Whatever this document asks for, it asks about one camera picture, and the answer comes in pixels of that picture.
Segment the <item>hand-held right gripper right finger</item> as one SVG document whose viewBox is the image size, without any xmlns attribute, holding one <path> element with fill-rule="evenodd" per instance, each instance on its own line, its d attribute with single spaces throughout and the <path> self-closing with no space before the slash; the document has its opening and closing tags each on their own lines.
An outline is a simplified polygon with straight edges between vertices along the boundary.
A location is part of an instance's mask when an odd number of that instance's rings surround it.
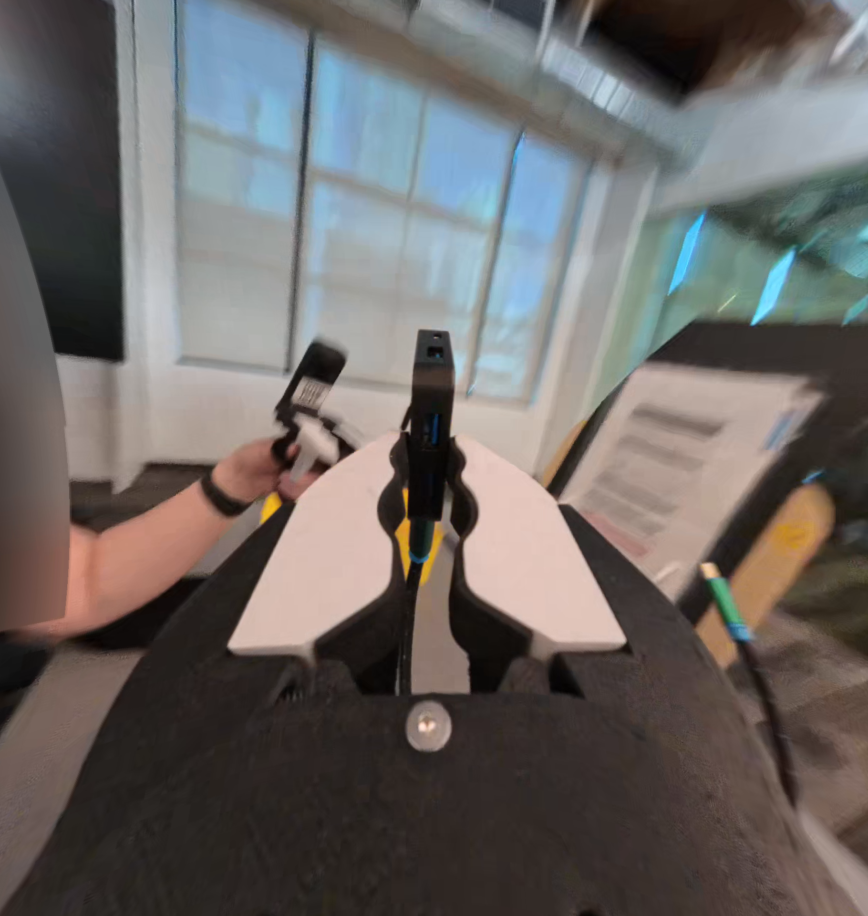
<svg viewBox="0 0 868 916">
<path fill-rule="evenodd" d="M 452 634 L 470 658 L 609 652 L 626 636 L 556 499 L 464 434 L 452 441 Z"/>
</svg>

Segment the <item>laminated instruction sheet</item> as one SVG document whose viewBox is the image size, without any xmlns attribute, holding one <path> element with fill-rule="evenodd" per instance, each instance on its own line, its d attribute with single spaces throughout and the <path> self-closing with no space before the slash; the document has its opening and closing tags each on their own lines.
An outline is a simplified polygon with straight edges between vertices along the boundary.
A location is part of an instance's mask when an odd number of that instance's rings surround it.
<svg viewBox="0 0 868 916">
<path fill-rule="evenodd" d="M 824 398 L 799 375 L 642 364 L 558 501 L 677 598 Z"/>
</svg>

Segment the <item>window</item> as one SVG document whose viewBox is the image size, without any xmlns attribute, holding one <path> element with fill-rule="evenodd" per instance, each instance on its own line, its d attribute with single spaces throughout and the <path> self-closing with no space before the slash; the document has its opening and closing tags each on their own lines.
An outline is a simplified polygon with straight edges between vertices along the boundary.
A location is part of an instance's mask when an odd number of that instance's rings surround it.
<svg viewBox="0 0 868 916">
<path fill-rule="evenodd" d="M 535 395 L 588 164 L 247 2 L 176 2 L 184 363 L 407 385 L 420 328 L 466 396 Z"/>
</svg>

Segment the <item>black HDMI adapter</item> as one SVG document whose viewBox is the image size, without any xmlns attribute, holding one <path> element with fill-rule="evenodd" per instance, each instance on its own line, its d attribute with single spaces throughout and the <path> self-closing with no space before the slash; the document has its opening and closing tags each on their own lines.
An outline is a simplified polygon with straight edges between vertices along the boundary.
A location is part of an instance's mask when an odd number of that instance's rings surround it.
<svg viewBox="0 0 868 916">
<path fill-rule="evenodd" d="M 451 447 L 455 369 L 447 331 L 419 330 L 413 362 L 407 436 L 407 514 L 442 516 Z"/>
</svg>

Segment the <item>wooden sign board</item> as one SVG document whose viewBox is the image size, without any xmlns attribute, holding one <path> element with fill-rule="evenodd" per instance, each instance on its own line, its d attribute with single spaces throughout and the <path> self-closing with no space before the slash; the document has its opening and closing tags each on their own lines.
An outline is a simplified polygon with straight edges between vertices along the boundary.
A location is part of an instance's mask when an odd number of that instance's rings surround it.
<svg viewBox="0 0 868 916">
<path fill-rule="evenodd" d="M 586 425 L 584 420 L 571 428 L 548 462 L 541 479 L 546 489 L 555 484 Z M 775 512 L 730 579 L 738 609 L 753 635 L 823 547 L 834 524 L 833 501 L 819 483 L 797 487 Z M 715 619 L 713 607 L 704 613 L 695 630 L 722 670 L 736 661 L 738 649 L 730 641 L 725 624 Z"/>
</svg>

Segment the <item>black partition panel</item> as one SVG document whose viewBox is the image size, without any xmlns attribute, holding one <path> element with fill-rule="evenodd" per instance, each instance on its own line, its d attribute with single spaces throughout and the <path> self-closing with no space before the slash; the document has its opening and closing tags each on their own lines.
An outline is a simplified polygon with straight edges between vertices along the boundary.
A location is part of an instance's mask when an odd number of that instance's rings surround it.
<svg viewBox="0 0 868 916">
<path fill-rule="evenodd" d="M 713 547 L 707 560 L 724 573 L 737 569 L 792 491 L 840 471 L 844 460 L 868 443 L 868 325 L 692 323 L 642 364 L 652 362 L 799 375 L 825 396 Z M 691 623 L 701 619 L 707 603 L 697 567 L 680 596 L 670 598 Z"/>
</svg>

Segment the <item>black wall panel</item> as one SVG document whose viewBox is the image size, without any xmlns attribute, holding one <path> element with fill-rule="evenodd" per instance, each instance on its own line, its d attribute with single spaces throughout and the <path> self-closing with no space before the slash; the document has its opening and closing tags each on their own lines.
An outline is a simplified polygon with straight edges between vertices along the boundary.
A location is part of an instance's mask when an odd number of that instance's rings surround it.
<svg viewBox="0 0 868 916">
<path fill-rule="evenodd" d="M 0 1 L 0 170 L 57 354 L 124 358 L 116 15 Z"/>
</svg>

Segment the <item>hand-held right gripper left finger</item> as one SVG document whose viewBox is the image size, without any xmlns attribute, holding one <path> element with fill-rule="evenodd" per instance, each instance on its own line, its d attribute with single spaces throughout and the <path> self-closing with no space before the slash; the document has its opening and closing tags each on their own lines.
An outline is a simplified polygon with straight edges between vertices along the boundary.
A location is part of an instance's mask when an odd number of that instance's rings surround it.
<svg viewBox="0 0 868 916">
<path fill-rule="evenodd" d="M 284 519 L 227 644 L 238 657 L 372 665 L 396 646 L 402 487 L 388 431 L 326 471 Z"/>
</svg>

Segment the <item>black wristband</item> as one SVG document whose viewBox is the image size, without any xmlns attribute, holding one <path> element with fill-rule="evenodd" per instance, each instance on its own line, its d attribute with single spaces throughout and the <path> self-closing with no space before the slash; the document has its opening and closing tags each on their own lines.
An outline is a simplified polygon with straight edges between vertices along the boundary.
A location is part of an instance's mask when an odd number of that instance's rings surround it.
<svg viewBox="0 0 868 916">
<path fill-rule="evenodd" d="M 237 519 L 253 505 L 253 500 L 233 498 L 213 480 L 212 471 L 199 477 L 199 489 L 209 506 L 225 519 Z"/>
</svg>

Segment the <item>person's left hand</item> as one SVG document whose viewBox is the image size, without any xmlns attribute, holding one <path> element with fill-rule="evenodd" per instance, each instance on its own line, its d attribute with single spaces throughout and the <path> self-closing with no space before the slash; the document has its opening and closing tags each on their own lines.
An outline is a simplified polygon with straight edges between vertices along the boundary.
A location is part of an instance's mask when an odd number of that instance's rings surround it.
<svg viewBox="0 0 868 916">
<path fill-rule="evenodd" d="M 295 478 L 289 463 L 297 457 L 298 447 L 289 447 L 288 456 L 280 459 L 273 451 L 277 441 L 268 437 L 237 448 L 211 470 L 211 484 L 223 497 L 247 506 L 271 494 L 283 502 L 297 501 L 323 471 L 313 469 Z"/>
</svg>

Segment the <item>person's left forearm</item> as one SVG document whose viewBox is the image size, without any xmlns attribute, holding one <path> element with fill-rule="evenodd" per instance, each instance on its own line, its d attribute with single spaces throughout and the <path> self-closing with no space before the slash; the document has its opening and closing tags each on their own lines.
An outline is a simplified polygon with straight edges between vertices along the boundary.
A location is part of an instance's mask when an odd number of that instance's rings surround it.
<svg viewBox="0 0 868 916">
<path fill-rule="evenodd" d="M 106 531 L 71 526 L 64 614 L 14 636 L 58 642 L 115 623 L 180 581 L 232 525 L 197 482 Z"/>
</svg>

